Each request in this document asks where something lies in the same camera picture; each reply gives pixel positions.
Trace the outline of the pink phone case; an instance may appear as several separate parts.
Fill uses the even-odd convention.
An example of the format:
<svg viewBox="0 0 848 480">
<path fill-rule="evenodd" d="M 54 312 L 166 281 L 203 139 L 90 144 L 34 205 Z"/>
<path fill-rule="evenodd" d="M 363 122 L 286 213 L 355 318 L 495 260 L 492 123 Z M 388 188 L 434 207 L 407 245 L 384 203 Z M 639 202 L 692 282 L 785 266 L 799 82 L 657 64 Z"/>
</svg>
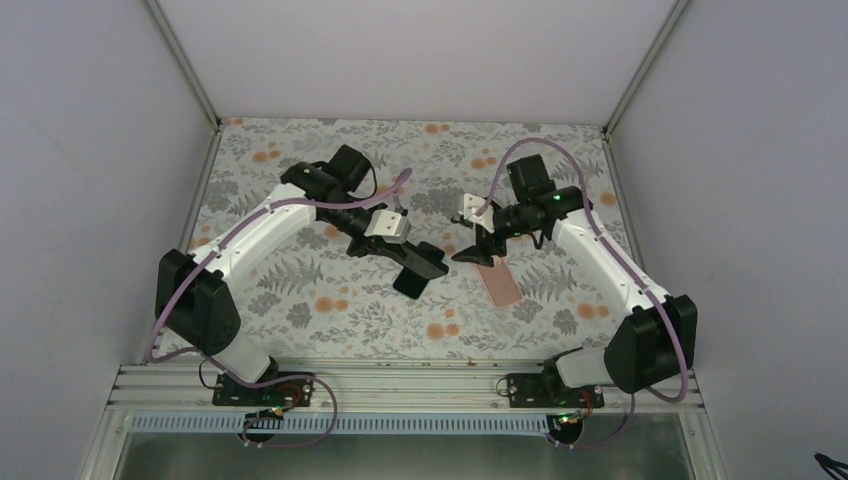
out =
<svg viewBox="0 0 848 480">
<path fill-rule="evenodd" d="M 475 269 L 496 309 L 508 308 L 522 301 L 521 288 L 504 258 L 496 257 L 492 266 L 476 265 Z"/>
</svg>

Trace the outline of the black cased phone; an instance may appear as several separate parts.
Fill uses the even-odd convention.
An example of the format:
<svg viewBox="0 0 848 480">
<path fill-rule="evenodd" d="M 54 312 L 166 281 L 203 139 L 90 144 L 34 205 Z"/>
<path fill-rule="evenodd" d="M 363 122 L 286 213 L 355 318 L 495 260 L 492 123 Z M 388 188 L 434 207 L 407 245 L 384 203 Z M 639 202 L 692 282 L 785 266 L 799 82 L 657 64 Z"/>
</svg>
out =
<svg viewBox="0 0 848 480">
<path fill-rule="evenodd" d="M 418 299 L 431 280 L 446 275 L 448 267 L 441 262 L 413 262 L 404 266 L 392 287 L 410 299 Z"/>
</svg>

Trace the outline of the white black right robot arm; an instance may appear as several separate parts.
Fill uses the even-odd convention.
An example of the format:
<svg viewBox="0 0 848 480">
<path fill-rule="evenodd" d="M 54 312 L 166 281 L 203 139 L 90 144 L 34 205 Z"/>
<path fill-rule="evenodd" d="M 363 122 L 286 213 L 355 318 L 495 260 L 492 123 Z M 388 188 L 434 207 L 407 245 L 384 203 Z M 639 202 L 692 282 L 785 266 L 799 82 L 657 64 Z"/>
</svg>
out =
<svg viewBox="0 0 848 480">
<path fill-rule="evenodd" d="M 688 386 L 693 366 L 697 308 L 686 295 L 672 296 L 653 281 L 608 235 L 580 188 L 559 188 L 543 159 L 532 155 L 507 167 L 516 197 L 499 207 L 463 193 L 454 222 L 475 230 L 474 245 L 453 255 L 457 262 L 491 267 L 507 254 L 513 237 L 540 235 L 573 258 L 589 275 L 611 313 L 619 318 L 612 338 L 598 347 L 557 354 L 543 364 L 541 391 L 555 407 L 578 397 L 581 387 L 613 384 L 633 394 L 680 376 Z"/>
</svg>

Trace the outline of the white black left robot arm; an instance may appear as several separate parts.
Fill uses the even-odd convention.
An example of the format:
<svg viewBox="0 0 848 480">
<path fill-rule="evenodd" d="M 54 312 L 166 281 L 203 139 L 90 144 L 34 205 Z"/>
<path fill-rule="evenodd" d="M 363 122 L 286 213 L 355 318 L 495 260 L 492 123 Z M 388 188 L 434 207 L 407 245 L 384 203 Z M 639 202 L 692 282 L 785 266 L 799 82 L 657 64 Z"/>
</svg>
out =
<svg viewBox="0 0 848 480">
<path fill-rule="evenodd" d="M 270 402 L 279 382 L 274 362 L 243 332 L 231 289 L 315 221 L 349 237 L 348 256 L 377 256 L 398 264 L 394 289 L 419 298 L 430 281 L 448 274 L 444 253 L 427 242 L 411 243 L 406 211 L 384 202 L 409 179 L 409 169 L 383 192 L 354 196 L 374 170 L 364 154 L 347 145 L 327 162 L 299 162 L 223 234 L 189 253 L 167 252 L 158 267 L 154 329 L 168 328 L 187 342 L 187 351 L 200 353 L 234 377 L 239 392 L 252 404 Z"/>
</svg>

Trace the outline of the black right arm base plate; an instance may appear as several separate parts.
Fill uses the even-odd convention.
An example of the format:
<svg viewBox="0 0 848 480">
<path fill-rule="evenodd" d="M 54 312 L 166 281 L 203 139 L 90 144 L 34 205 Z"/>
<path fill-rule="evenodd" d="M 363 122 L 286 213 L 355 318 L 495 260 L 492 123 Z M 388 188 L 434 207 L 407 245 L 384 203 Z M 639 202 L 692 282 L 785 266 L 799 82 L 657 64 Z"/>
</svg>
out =
<svg viewBox="0 0 848 480">
<path fill-rule="evenodd" d="M 506 398 L 511 408 L 602 408 L 603 389 L 598 385 L 568 387 L 554 375 L 542 373 L 510 373 L 506 381 Z"/>
</svg>

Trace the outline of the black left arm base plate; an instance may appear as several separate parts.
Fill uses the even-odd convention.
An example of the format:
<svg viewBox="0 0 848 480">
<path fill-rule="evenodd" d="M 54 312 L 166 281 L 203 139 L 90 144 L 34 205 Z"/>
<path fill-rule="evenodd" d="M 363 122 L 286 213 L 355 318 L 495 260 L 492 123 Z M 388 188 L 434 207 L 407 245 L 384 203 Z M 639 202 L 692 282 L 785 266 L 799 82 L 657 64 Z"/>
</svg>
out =
<svg viewBox="0 0 848 480">
<path fill-rule="evenodd" d="M 306 378 L 306 372 L 279 372 L 274 379 L 294 375 L 286 380 L 266 387 L 246 387 L 229 375 L 219 375 L 214 387 L 212 404 L 214 406 L 234 407 L 273 407 L 288 409 L 308 407 L 314 390 L 312 378 Z"/>
</svg>

